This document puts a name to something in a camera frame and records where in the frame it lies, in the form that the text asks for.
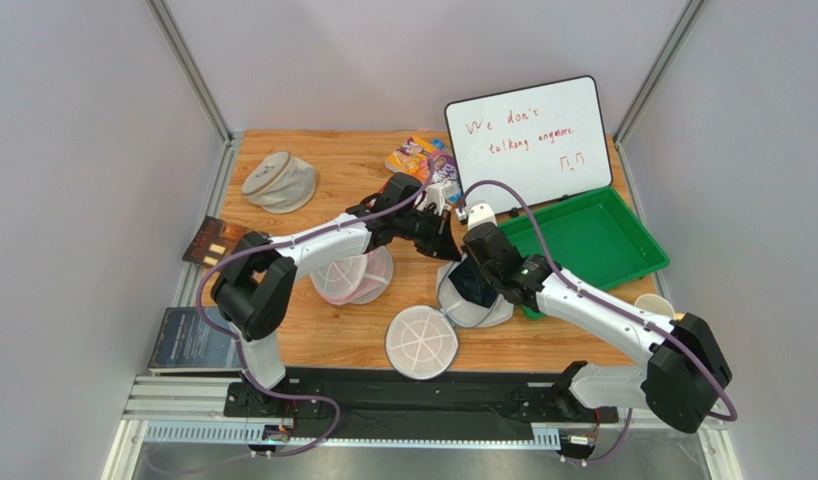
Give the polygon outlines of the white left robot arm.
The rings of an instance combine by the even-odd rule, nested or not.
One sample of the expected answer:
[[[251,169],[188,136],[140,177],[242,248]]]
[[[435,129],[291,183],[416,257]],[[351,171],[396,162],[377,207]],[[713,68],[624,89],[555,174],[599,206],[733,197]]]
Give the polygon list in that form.
[[[226,321],[211,328],[235,343],[244,378],[270,393],[286,375],[276,331],[284,320],[295,283],[349,257],[401,238],[418,253],[444,261],[461,258],[445,206],[418,206],[426,186],[395,173],[383,190],[320,226],[285,237],[245,235],[234,252],[200,281]]]

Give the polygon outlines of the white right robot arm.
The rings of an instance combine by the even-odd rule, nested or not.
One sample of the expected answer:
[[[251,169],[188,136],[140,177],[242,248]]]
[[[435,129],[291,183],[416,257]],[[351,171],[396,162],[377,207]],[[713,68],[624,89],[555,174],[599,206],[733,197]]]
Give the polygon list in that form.
[[[651,313],[579,279],[546,255],[522,255],[496,225],[468,231],[463,249],[478,274],[508,302],[576,325],[612,345],[627,367],[586,363],[568,389],[588,408],[648,409],[673,429],[692,434],[717,403],[729,406],[732,372],[709,324]]]

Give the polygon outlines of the white mesh laundry bag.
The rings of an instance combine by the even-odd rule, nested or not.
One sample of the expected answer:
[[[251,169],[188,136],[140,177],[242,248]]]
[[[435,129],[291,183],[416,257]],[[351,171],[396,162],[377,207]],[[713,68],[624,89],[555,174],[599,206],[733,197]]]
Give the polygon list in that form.
[[[491,328],[513,316],[514,306],[500,294],[491,308],[459,296],[447,274],[460,262],[450,262],[437,270],[434,306],[406,308],[387,329],[385,353],[389,363],[409,379],[431,380],[447,371],[459,351],[460,329]]]

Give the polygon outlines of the navy blue bra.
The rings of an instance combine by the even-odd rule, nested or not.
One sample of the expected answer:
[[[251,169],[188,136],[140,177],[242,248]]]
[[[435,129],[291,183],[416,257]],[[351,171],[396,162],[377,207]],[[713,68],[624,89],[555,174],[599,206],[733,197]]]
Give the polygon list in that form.
[[[447,274],[447,279],[455,287],[459,296],[472,304],[491,308],[497,300],[497,291],[477,274],[469,259],[464,259],[455,266]]]

